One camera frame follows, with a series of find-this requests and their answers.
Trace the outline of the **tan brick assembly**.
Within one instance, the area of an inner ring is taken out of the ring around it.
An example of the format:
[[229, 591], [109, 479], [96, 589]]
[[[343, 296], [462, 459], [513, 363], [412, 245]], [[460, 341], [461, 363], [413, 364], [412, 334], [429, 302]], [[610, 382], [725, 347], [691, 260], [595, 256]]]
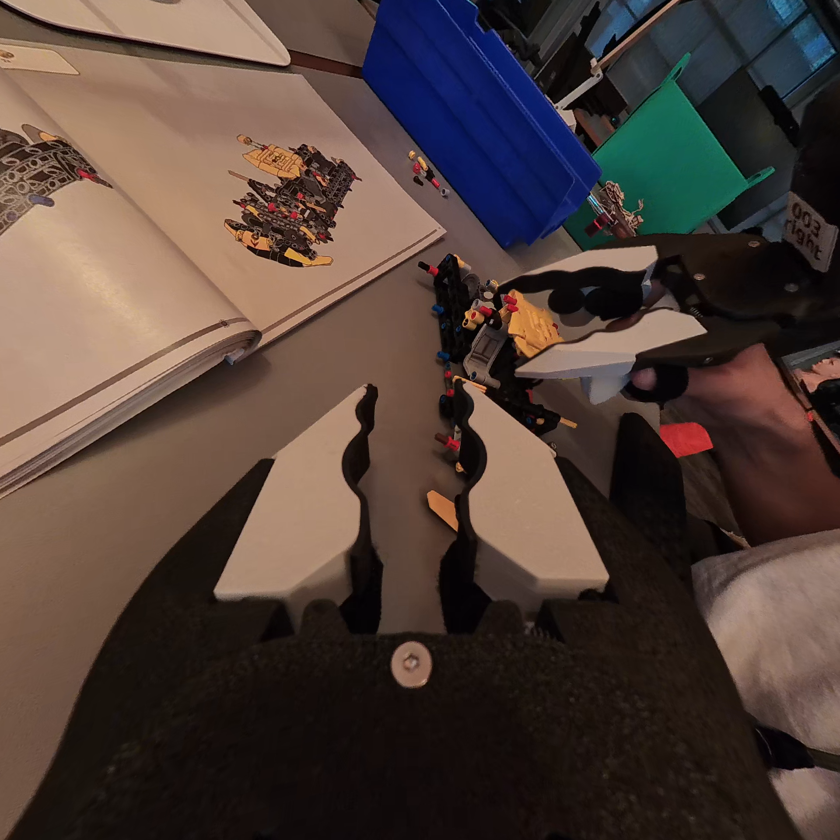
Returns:
[[629, 211], [624, 206], [625, 193], [615, 182], [606, 182], [593, 189], [586, 197], [594, 213], [594, 219], [585, 227], [587, 237], [598, 234], [615, 238], [634, 238], [644, 222], [641, 212], [644, 201], [638, 201], [637, 209]]

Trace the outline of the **black perforated pad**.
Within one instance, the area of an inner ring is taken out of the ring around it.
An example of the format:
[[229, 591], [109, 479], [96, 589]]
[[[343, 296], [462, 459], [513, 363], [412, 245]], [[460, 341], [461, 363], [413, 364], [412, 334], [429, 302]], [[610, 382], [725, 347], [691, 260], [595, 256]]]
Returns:
[[625, 413], [618, 424], [609, 498], [690, 587], [690, 535], [679, 462], [636, 413]]

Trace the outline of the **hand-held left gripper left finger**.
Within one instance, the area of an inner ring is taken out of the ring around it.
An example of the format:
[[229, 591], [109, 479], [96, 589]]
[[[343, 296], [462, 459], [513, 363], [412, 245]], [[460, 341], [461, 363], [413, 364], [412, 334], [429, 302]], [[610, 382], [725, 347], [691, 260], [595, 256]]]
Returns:
[[383, 563], [360, 488], [371, 464], [375, 385], [360, 386], [275, 453], [213, 594], [219, 602], [278, 602], [300, 629], [328, 600], [353, 634], [382, 617]]

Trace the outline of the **person's right hand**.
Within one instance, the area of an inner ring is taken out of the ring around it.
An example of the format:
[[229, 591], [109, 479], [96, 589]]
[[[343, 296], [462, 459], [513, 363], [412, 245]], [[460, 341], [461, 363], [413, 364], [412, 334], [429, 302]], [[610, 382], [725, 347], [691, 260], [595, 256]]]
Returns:
[[676, 402], [709, 432], [722, 464], [793, 460], [816, 442], [804, 408], [761, 343], [725, 364], [690, 369]]

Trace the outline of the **open instruction booklet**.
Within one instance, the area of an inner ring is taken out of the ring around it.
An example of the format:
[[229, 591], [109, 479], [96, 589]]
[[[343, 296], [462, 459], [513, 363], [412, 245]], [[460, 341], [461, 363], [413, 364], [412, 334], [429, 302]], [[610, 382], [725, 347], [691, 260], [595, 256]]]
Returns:
[[2, 43], [2, 497], [445, 236], [293, 72]]

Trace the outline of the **green box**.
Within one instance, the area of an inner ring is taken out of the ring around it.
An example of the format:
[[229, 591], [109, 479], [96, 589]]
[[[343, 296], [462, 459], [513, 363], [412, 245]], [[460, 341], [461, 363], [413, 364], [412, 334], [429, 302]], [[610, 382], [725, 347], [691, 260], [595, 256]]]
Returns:
[[679, 87], [684, 54], [661, 85], [594, 153], [601, 182], [618, 184], [626, 203], [642, 201], [640, 235], [693, 234], [774, 173], [747, 177]]

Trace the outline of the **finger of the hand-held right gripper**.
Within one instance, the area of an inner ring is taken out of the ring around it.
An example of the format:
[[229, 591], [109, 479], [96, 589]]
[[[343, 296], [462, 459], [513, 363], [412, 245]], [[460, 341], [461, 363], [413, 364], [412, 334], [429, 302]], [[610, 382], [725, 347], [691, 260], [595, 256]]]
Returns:
[[521, 364], [515, 376], [529, 380], [587, 379], [590, 401], [602, 403], [625, 386], [640, 354], [706, 334], [697, 318], [656, 308], [624, 329], [598, 330], [582, 339], [552, 344]]
[[502, 283], [500, 295], [545, 298], [561, 323], [609, 322], [659, 305], [653, 245], [589, 250]]

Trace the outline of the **white document stand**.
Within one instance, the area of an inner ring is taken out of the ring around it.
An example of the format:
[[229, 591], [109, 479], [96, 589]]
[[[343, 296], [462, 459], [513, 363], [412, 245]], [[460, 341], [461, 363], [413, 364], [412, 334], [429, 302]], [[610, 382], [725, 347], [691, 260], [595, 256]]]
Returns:
[[2, 1], [42, 24], [288, 67], [280, 39], [245, 1]]

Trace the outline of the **yellow black toy brick car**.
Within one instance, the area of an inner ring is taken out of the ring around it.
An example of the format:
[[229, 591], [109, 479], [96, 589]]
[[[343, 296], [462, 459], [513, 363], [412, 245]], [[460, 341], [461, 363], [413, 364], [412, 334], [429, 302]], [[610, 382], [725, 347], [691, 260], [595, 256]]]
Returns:
[[481, 280], [457, 255], [446, 255], [437, 266], [419, 261], [418, 268], [433, 280], [432, 312], [441, 344], [437, 360], [444, 377], [438, 409], [451, 426], [435, 439], [451, 453], [456, 471], [464, 472], [455, 420], [457, 382], [470, 382], [538, 437], [559, 425], [577, 428], [573, 420], [534, 401], [540, 380], [516, 375], [520, 363], [564, 341], [553, 315], [519, 291], [500, 290], [495, 280]]

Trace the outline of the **blue plastic bin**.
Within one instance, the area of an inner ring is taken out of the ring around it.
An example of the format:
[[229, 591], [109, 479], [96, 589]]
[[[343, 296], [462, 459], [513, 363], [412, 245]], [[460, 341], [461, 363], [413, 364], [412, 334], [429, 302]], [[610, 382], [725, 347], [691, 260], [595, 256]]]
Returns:
[[563, 226], [602, 177], [471, 2], [380, 2], [362, 73], [503, 248]]

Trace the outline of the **grey desk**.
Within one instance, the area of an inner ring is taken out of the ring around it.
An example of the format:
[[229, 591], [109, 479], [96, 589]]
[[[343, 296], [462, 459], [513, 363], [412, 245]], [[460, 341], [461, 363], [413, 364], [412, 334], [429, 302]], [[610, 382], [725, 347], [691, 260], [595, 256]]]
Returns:
[[442, 391], [433, 295], [416, 262], [449, 250], [507, 279], [570, 256], [561, 230], [501, 249], [457, 196], [413, 184], [420, 151], [357, 76], [373, 29], [359, 2], [249, 2], [293, 67], [414, 200], [446, 242], [391, 270], [236, 366], [220, 365], [2, 499], [2, 838], [38, 789], [77, 694], [147, 575], [258, 459], [353, 389], [379, 389], [361, 486], [384, 563], [380, 630], [442, 633], [438, 565], [450, 530], [427, 490], [452, 498], [433, 441]]

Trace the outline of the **person's white clothing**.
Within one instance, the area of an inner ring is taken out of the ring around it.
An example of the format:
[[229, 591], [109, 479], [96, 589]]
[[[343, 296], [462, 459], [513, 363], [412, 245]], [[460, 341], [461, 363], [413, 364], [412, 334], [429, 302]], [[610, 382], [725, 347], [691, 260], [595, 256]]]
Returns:
[[692, 583], [748, 714], [838, 755], [839, 531], [711, 556]]

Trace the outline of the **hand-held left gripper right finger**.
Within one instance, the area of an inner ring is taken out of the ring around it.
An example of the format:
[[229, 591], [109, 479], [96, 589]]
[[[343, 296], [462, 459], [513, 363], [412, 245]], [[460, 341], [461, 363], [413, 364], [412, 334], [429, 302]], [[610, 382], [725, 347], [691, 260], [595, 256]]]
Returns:
[[438, 575], [446, 631], [473, 633], [492, 602], [531, 621], [545, 602], [599, 599], [609, 573], [550, 446], [470, 382], [454, 410], [465, 484]]

